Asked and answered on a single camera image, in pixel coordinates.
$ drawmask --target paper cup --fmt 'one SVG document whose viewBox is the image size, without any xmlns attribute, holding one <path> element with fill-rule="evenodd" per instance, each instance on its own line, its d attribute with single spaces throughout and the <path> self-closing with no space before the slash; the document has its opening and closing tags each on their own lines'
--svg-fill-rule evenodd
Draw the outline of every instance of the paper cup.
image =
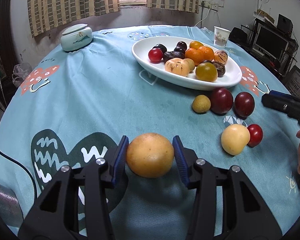
<svg viewBox="0 0 300 240">
<path fill-rule="evenodd" d="M 218 46 L 220 48 L 225 48 L 229 35 L 230 35 L 229 30 L 220 28 L 220 27 L 214 27 L 214 45 Z"/>
</svg>

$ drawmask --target plastic bag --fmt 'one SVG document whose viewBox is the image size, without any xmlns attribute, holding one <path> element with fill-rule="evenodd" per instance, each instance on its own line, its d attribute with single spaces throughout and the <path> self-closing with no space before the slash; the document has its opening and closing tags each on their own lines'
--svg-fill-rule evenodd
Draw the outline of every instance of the plastic bag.
<svg viewBox="0 0 300 240">
<path fill-rule="evenodd" d="M 32 67 L 29 63 L 21 63 L 13 68 L 12 82 L 16 87 L 20 87 L 27 76 L 32 72 Z"/>
</svg>

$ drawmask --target office chair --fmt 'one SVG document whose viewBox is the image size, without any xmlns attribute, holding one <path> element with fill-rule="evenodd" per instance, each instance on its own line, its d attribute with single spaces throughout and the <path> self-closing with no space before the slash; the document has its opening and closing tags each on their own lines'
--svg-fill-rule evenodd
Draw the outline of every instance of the office chair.
<svg viewBox="0 0 300 240">
<path fill-rule="evenodd" d="M 282 83 L 290 94 L 300 98 L 300 68 L 294 65 Z"/>
</svg>

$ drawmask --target white oval plate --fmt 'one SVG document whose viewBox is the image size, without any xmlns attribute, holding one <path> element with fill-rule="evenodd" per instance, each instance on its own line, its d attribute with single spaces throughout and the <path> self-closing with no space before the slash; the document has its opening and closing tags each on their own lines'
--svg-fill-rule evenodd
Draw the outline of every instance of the white oval plate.
<svg viewBox="0 0 300 240">
<path fill-rule="evenodd" d="M 173 51 L 179 41 L 184 41 L 189 48 L 189 44 L 193 40 L 172 36 L 150 37 L 137 41 L 135 44 L 133 44 L 132 54 L 136 58 L 138 63 L 142 67 L 144 67 L 145 70 L 157 76 L 158 78 L 161 78 L 178 86 L 197 90 L 213 90 L 217 87 L 233 87 L 240 82 L 242 78 L 241 69 L 238 64 L 230 57 L 228 57 L 228 61 L 225 65 L 226 73 L 223 75 L 223 77 L 217 78 L 215 82 L 206 82 L 196 79 L 195 70 L 191 72 L 187 77 L 179 76 L 165 71 L 163 60 L 157 64 L 152 63 L 149 60 L 148 52 L 156 44 L 163 44 L 164 46 L 166 46 L 168 51 Z M 218 50 L 208 44 L 203 43 L 203 45 L 212 48 L 213 51 Z"/>
</svg>

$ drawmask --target round table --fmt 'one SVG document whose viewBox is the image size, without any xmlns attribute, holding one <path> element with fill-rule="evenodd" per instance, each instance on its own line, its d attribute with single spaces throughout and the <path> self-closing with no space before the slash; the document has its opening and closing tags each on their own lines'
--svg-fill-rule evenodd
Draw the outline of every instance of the round table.
<svg viewBox="0 0 300 240">
<path fill-rule="evenodd" d="M 62 165 L 82 167 L 104 156 L 122 135 L 130 141 L 157 132 L 170 141 L 179 135 L 184 147 L 199 158 L 229 169 L 238 165 L 260 192 L 282 232 L 300 215 L 296 187 L 298 125 L 282 113 L 266 109 L 261 96 L 268 90 L 287 93 L 284 86 L 258 61 L 228 41 L 225 50 L 241 67 L 240 84 L 229 90 L 235 97 L 247 91 L 255 110 L 242 120 L 230 110 L 225 116 L 196 114 L 194 98 L 208 92 L 179 87 L 144 70 L 131 54 L 139 39 L 178 36 L 213 46 L 213 33 L 185 26 L 139 26 L 94 32 L 85 48 L 52 50 L 21 86 L 0 122 L 0 150 L 26 166 L 40 192 Z M 260 145 L 235 157 L 224 153 L 222 131 L 230 124 L 256 123 L 264 132 Z M 194 191 L 181 183 L 174 163 L 158 179 L 145 179 L 126 168 L 129 184 L 119 205 L 110 213 L 117 239 L 185 239 Z M 0 156 L 0 184 L 11 188 L 26 215 L 33 204 L 27 174 Z M 84 194 L 79 193 L 84 202 Z M 83 205 L 79 219 L 84 221 Z M 81 233 L 85 233 L 80 223 Z M 222 194 L 217 191 L 217 223 L 222 227 Z"/>
</svg>

